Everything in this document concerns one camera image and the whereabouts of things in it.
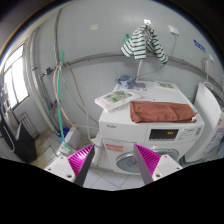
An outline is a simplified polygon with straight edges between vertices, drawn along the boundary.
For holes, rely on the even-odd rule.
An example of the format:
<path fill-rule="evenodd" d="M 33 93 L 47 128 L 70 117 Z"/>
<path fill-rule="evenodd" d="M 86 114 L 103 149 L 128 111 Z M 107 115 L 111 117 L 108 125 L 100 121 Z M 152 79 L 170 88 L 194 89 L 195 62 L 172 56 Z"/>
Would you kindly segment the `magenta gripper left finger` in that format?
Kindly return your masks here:
<path fill-rule="evenodd" d="M 94 155 L 94 146 L 89 145 L 68 157 L 68 162 L 75 174 L 74 183 L 76 185 L 82 186 L 84 184 Z"/>

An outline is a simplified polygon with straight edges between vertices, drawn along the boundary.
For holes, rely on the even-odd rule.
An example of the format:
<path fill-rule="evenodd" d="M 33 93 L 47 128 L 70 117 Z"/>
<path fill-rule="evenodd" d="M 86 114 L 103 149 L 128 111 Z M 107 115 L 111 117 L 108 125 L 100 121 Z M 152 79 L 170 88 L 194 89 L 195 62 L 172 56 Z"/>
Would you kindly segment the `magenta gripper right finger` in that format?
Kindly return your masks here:
<path fill-rule="evenodd" d="M 152 183 L 152 176 L 161 159 L 161 156 L 139 144 L 134 145 L 134 156 L 140 169 L 144 184 L 147 185 Z"/>

